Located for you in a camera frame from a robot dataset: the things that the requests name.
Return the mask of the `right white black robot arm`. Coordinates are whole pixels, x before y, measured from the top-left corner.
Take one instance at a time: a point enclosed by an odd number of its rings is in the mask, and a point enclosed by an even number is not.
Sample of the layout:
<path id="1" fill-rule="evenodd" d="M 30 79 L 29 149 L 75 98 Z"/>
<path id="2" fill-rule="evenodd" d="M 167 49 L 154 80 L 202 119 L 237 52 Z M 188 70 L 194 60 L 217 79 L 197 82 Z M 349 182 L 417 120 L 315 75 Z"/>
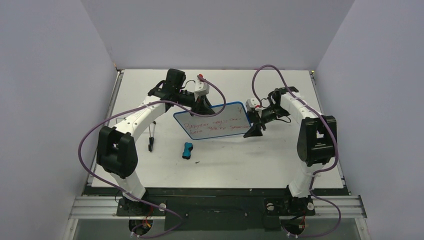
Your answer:
<path id="1" fill-rule="evenodd" d="M 318 172 L 336 155 L 336 119 L 310 107 L 294 86 L 276 88 L 266 99 L 267 107 L 261 107 L 256 98 L 246 101 L 247 116 L 252 126 L 243 136 L 261 137 L 268 123 L 280 121 L 283 117 L 299 124 L 296 151 L 300 165 L 285 189 L 282 204 L 275 208 L 286 216 L 314 215 L 311 190 Z"/>

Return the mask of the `blue and black eraser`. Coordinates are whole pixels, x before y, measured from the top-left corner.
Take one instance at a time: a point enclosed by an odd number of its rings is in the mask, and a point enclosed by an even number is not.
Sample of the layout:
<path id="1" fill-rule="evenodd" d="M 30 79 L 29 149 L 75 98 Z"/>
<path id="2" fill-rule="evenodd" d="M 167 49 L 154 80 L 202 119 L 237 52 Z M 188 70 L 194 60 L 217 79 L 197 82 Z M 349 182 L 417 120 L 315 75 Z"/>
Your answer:
<path id="1" fill-rule="evenodd" d="M 181 157 L 183 159 L 189 160 L 191 158 L 191 152 L 193 149 L 194 149 L 194 146 L 191 142 L 185 142 Z"/>

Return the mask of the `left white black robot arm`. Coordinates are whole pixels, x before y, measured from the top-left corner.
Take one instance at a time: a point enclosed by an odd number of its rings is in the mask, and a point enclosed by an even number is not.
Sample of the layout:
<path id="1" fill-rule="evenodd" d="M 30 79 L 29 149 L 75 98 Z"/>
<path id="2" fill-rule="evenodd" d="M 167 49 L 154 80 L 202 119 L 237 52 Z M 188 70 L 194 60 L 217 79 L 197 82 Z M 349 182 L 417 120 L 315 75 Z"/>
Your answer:
<path id="1" fill-rule="evenodd" d="M 125 115 L 121 122 L 112 127 L 103 126 L 99 131 L 96 163 L 121 188 L 123 209 L 131 210 L 136 215 L 143 215 L 151 210 L 148 191 L 136 173 L 137 139 L 175 104 L 190 109 L 195 116 L 215 114 L 207 98 L 211 83 L 199 74 L 194 80 L 194 90 L 189 91 L 183 88 L 185 81 L 184 71 L 169 69 L 166 78 L 147 93 L 139 110 Z"/>

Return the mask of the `blue framed whiteboard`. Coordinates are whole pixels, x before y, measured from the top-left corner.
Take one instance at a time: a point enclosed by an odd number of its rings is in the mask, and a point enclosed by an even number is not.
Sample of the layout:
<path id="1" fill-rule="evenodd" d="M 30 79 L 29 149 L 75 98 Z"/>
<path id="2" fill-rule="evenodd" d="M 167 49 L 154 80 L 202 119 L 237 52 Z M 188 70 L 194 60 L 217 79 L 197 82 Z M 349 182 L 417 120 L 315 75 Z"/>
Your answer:
<path id="1" fill-rule="evenodd" d="M 224 110 L 213 117 L 192 116 L 186 111 L 174 113 L 173 117 L 192 140 L 243 135 L 252 127 L 240 101 L 227 103 Z"/>

